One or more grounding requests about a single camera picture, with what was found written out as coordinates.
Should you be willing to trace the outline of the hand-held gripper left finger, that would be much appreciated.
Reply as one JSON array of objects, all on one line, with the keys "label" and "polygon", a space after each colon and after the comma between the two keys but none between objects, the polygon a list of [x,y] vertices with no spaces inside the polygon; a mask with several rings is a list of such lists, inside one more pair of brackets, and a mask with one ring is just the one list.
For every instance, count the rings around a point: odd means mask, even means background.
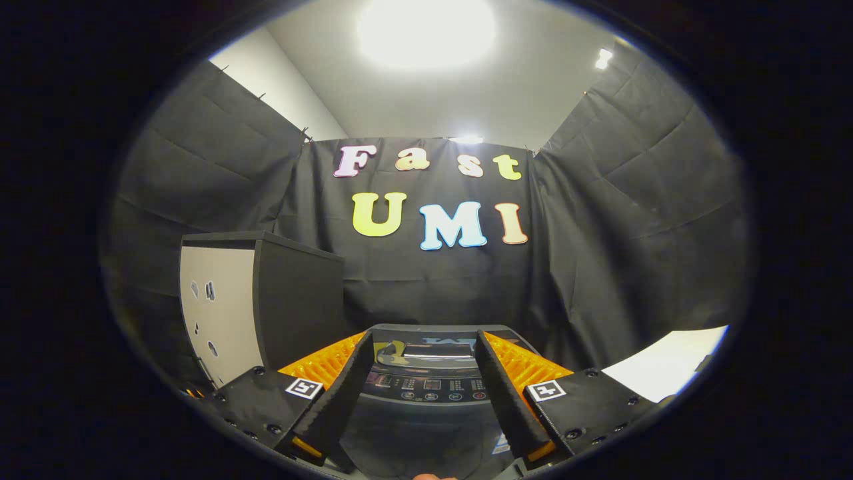
[{"label": "hand-held gripper left finger", "polygon": [[354,467],[341,446],[374,365],[363,331],[287,367],[250,367],[200,400],[201,409],[256,443],[315,467]]}]

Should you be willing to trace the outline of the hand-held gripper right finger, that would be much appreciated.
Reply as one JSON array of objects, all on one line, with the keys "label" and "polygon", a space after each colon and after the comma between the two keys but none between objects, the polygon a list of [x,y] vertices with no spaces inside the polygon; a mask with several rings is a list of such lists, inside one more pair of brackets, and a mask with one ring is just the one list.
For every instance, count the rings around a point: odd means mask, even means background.
[{"label": "hand-held gripper right finger", "polygon": [[575,373],[487,331],[474,358],[512,454],[528,465],[600,449],[660,410],[601,370]]}]

